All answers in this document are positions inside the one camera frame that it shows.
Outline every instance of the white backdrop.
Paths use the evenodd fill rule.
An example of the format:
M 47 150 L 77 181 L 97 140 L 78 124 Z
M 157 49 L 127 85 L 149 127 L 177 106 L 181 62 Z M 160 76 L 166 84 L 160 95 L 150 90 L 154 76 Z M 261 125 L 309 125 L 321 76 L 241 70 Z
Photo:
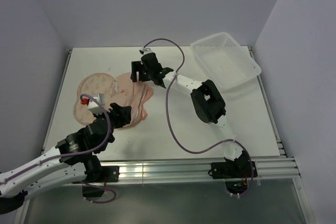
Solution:
M 38 0 L 69 47 L 182 46 L 226 31 L 254 45 L 276 0 Z
M 66 51 L 36 0 L 0 5 L 0 172 L 6 172 L 40 155 Z M 0 215 L 0 223 L 14 214 Z
M 335 223 L 336 0 L 278 0 L 255 46 L 285 150 L 320 224 Z

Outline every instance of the plastic tray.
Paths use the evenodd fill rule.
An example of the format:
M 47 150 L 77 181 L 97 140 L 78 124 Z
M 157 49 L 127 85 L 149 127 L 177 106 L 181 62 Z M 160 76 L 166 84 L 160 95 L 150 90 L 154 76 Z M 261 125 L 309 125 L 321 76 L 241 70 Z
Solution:
M 221 91 L 234 88 L 261 73 L 260 66 L 228 33 L 200 39 L 190 48 L 197 63 Z

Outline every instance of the purple cable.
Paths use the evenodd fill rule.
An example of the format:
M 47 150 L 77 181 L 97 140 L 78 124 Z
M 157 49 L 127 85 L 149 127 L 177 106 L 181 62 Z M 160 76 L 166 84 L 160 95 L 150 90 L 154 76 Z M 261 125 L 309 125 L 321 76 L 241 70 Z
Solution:
M 83 154 L 88 154 L 88 153 L 91 153 L 91 152 L 94 152 L 96 150 L 98 150 L 100 147 L 102 147 L 106 141 L 109 139 L 109 136 L 110 136 L 110 133 L 111 133 L 111 122 L 110 122 L 110 119 L 109 119 L 109 115 L 107 114 L 106 110 L 104 109 L 104 107 L 95 99 L 93 98 L 92 96 L 88 95 L 88 94 L 81 94 L 80 95 L 80 99 L 82 100 L 83 97 L 87 97 L 89 98 L 90 100 L 92 100 L 93 102 L 95 102 L 98 107 L 101 109 L 101 111 L 104 113 L 105 117 L 106 117 L 106 121 L 107 121 L 107 133 L 106 133 L 106 136 L 104 138 L 104 140 L 99 144 L 97 145 L 95 148 L 92 148 L 90 150 L 87 150 L 87 151 L 83 151 L 83 152 L 77 152 L 77 153 L 67 153 L 67 154 L 60 154 L 60 155 L 55 155 L 55 156 L 52 156 L 52 157 L 48 157 L 46 159 L 43 159 L 43 160 L 40 160 L 40 164 L 43 164 L 49 160 L 52 160 L 54 158 L 61 158 L 61 157 L 72 157 L 72 156 L 77 156 L 77 155 L 83 155 Z M 8 178 L 5 178 L 4 179 L 4 183 L 8 182 L 9 180 L 13 179 L 13 178 L 16 178 L 17 176 L 35 168 L 39 166 L 39 164 L 34 164 L 34 165 L 31 165 L 31 166 L 28 166 L 27 168 L 19 171 L 18 173 L 16 174 L 13 174 L 12 176 L 9 176 Z
M 111 189 L 111 188 L 101 187 L 101 186 L 95 186 L 95 185 L 86 183 L 84 181 L 81 181 L 81 182 L 84 185 L 86 185 L 86 186 L 93 187 L 93 188 L 100 189 L 100 190 L 110 191 L 110 192 L 112 192 L 114 194 L 114 196 L 111 199 L 105 200 L 105 201 L 97 201 L 97 200 L 92 200 L 92 199 L 85 198 L 89 202 L 96 203 L 96 204 L 105 204 L 105 203 L 110 203 L 110 202 L 114 201 L 116 199 L 116 197 L 117 197 L 117 193 L 113 189 Z
M 172 137 L 173 139 L 175 140 L 175 142 L 177 143 L 177 145 L 184 151 L 188 152 L 188 153 L 191 153 L 191 154 L 202 154 L 202 153 L 205 153 L 207 151 L 210 151 L 211 149 L 215 148 L 217 145 L 219 144 L 223 144 L 223 143 L 227 143 L 227 142 L 235 142 L 237 143 L 247 154 L 248 156 L 248 159 L 250 161 L 250 165 L 251 165 L 251 181 L 250 181 L 250 184 L 252 184 L 253 182 L 253 164 L 252 164 L 252 160 L 251 160 L 251 157 L 250 157 L 250 154 L 248 153 L 248 151 L 245 149 L 245 147 L 240 144 L 238 141 L 234 140 L 234 139 L 226 139 L 226 140 L 221 140 L 219 141 L 218 143 L 210 146 L 209 148 L 206 148 L 202 151 L 198 151 L 198 152 L 195 152 L 195 151 L 190 151 L 188 150 L 187 148 L 185 148 L 177 139 L 174 131 L 173 131 L 173 128 L 172 128 L 172 124 L 171 124 L 171 121 L 170 121 L 170 117 L 169 117 L 169 109 L 168 109 L 168 97 L 169 97 L 169 91 L 170 91 L 170 88 L 172 87 L 174 81 L 176 80 L 177 78 L 177 73 L 178 71 L 183 67 L 184 65 L 184 62 L 185 62 L 185 55 L 184 55 L 184 52 L 182 50 L 182 48 L 175 42 L 171 41 L 170 39 L 165 39 L 165 38 L 158 38 L 158 39 L 154 39 L 154 40 L 151 40 L 149 41 L 147 44 L 145 44 L 143 47 L 147 47 L 149 44 L 155 42 L 155 41 L 158 41 L 158 40 L 165 40 L 165 41 L 168 41 L 172 44 L 174 44 L 182 53 L 182 63 L 181 65 L 179 65 L 179 67 L 177 68 L 177 70 L 175 71 L 176 72 L 176 75 L 174 76 L 173 80 L 169 83 L 168 87 L 167 87 L 167 91 L 166 91 L 166 97 L 165 97 L 165 107 L 166 107 L 166 117 L 167 117 L 167 123 L 168 123 L 168 128 L 169 128 L 169 131 L 170 133 L 172 134 Z M 247 189 L 245 190 L 245 192 L 243 192 L 241 195 L 245 194 L 247 192 L 247 190 L 250 188 L 250 186 L 247 187 Z

